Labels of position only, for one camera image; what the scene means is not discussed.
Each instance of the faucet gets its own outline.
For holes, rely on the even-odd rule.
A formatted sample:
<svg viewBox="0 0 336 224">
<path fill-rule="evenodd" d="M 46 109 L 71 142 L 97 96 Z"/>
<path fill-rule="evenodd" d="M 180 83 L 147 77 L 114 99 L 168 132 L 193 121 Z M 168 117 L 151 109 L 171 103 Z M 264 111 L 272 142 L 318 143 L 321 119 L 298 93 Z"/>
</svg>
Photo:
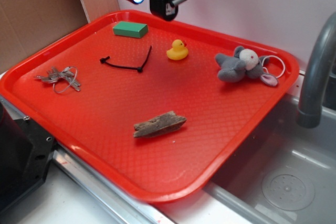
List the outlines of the faucet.
<svg viewBox="0 0 336 224">
<path fill-rule="evenodd" d="M 311 53 L 298 105 L 297 123 L 320 124 L 322 105 L 336 110 L 336 12 L 323 26 Z"/>
</svg>

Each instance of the stuffed elephant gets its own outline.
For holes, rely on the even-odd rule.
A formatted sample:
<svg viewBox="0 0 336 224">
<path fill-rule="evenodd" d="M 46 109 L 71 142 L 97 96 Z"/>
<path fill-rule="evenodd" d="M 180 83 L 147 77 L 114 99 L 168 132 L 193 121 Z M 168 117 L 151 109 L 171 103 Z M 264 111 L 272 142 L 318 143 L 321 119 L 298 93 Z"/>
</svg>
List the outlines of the stuffed elephant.
<svg viewBox="0 0 336 224">
<path fill-rule="evenodd" d="M 242 46 L 235 49 L 233 57 L 219 53 L 215 59 L 222 69 L 217 76 L 221 81 L 226 82 L 238 82 L 244 76 L 251 79 L 259 78 L 266 85 L 275 87 L 278 79 L 273 74 L 264 72 L 262 64 L 264 57 L 266 56 L 258 57 L 253 50 Z"/>
</svg>

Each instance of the metal keys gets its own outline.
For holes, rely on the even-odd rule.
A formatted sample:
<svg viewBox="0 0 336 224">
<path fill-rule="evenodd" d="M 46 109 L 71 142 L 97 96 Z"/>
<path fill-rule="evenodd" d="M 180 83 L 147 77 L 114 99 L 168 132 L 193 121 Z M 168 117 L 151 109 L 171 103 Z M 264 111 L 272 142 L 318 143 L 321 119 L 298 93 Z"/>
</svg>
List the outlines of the metal keys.
<svg viewBox="0 0 336 224">
<path fill-rule="evenodd" d="M 71 68 L 74 68 L 76 70 L 75 73 L 70 71 Z M 73 87 L 76 91 L 80 91 L 80 88 L 79 88 L 80 83 L 76 80 L 77 73 L 78 73 L 78 70 L 76 67 L 66 67 L 62 72 L 58 71 L 56 67 L 52 67 L 51 71 L 48 70 L 47 73 L 48 73 L 47 77 L 34 76 L 34 78 L 39 79 L 45 83 L 53 84 L 53 89 L 56 93 L 62 93 L 70 87 Z M 63 90 L 57 91 L 55 89 L 55 85 L 61 79 L 66 80 L 69 83 L 69 85 Z"/>
</svg>

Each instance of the rubber duck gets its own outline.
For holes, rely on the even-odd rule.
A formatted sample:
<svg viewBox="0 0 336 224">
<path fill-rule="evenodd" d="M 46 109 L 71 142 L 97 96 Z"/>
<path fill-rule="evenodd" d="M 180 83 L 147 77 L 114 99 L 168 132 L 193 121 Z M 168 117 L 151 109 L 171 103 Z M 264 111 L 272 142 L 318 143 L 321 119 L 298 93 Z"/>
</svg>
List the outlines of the rubber duck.
<svg viewBox="0 0 336 224">
<path fill-rule="evenodd" d="M 187 44 L 180 39 L 173 41 L 172 48 L 167 51 L 167 56 L 171 60 L 182 60 L 187 57 L 189 51 L 185 47 Z"/>
</svg>

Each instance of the sink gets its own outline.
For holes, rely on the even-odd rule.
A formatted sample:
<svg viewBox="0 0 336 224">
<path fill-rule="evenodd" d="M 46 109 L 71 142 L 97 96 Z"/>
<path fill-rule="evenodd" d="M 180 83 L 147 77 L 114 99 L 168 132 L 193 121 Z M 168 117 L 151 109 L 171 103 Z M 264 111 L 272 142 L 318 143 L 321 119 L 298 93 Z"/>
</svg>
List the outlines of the sink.
<svg viewBox="0 0 336 224">
<path fill-rule="evenodd" d="M 336 223 L 336 113 L 305 129 L 297 104 L 283 97 L 205 188 L 252 223 Z"/>
</svg>

